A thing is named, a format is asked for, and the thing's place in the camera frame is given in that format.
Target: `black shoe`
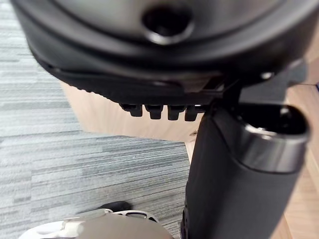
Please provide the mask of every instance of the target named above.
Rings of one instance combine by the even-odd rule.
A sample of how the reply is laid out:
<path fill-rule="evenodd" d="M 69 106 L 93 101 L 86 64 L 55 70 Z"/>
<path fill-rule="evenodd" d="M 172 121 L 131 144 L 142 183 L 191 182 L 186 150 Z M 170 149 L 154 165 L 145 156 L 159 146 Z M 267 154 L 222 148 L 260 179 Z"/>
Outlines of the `black shoe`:
<path fill-rule="evenodd" d="M 102 209 L 102 208 L 111 209 L 113 212 L 119 212 L 119 211 L 132 210 L 133 206 L 132 204 L 126 201 L 117 201 L 117 202 L 103 204 L 98 209 Z"/>

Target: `hole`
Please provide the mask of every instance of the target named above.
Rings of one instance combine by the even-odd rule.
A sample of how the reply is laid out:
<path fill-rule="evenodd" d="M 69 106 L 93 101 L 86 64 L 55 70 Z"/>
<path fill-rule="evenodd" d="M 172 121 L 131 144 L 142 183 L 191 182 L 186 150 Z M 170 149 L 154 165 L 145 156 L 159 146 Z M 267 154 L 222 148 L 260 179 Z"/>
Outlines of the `hole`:
<path fill-rule="evenodd" d="M 149 220 L 157 223 L 157 221 L 154 218 L 152 218 L 152 217 L 150 217 Z"/>
<path fill-rule="evenodd" d="M 197 136 L 198 131 L 194 131 L 193 133 L 191 133 L 189 136 Z"/>
<path fill-rule="evenodd" d="M 280 134 L 302 134 L 307 130 L 304 116 L 294 107 L 277 105 L 241 105 L 241 120 L 251 126 Z"/>
<path fill-rule="evenodd" d="M 163 38 L 154 38 L 154 35 L 148 35 L 149 40 L 159 44 L 169 44 L 185 39 L 191 31 L 187 31 L 191 26 L 191 14 L 188 9 L 176 6 L 157 6 L 148 10 L 143 18 L 142 23 L 152 33 Z"/>
<path fill-rule="evenodd" d="M 137 213 L 137 212 L 133 212 L 133 213 L 126 213 L 127 217 L 134 217 L 134 218 L 147 218 L 147 215 L 145 213 Z"/>

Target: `floor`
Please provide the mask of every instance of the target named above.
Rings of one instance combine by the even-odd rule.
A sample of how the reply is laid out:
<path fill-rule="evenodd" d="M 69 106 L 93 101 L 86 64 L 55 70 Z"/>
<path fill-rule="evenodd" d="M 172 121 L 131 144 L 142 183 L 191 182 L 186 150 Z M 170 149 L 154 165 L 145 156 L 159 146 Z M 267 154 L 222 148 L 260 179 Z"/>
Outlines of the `floor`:
<path fill-rule="evenodd" d="M 188 170 L 183 143 L 83 132 L 0 0 L 0 239 L 115 200 L 177 237 Z"/>

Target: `striped carpet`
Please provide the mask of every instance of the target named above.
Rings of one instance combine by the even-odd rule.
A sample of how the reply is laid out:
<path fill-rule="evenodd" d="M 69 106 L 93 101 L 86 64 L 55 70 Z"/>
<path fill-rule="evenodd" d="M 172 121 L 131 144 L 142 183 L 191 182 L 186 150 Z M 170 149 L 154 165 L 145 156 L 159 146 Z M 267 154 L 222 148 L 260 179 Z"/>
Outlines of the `striped carpet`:
<path fill-rule="evenodd" d="M 0 0 L 0 239 L 116 200 L 178 237 L 188 170 L 183 143 L 82 132 Z"/>

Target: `wood panel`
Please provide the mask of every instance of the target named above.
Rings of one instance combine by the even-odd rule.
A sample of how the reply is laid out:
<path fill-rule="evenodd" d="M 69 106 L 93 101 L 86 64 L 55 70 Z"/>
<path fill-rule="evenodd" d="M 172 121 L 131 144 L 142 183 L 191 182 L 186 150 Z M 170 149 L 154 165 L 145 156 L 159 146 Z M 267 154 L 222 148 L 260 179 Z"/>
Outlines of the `wood panel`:
<path fill-rule="evenodd" d="M 293 239 L 285 216 L 283 216 L 271 239 Z"/>
<path fill-rule="evenodd" d="M 191 158 L 193 157 L 194 153 L 195 141 L 186 142 L 185 147 L 187 150 L 188 160 L 191 163 Z"/>
<path fill-rule="evenodd" d="M 310 121 L 312 139 L 306 166 L 299 178 L 285 217 L 294 239 L 319 238 L 319 92 L 315 86 L 288 90 L 288 102 L 300 108 Z"/>
<path fill-rule="evenodd" d="M 309 74 L 304 84 L 317 84 L 319 82 L 319 24 L 307 51 L 306 60 L 309 64 Z"/>

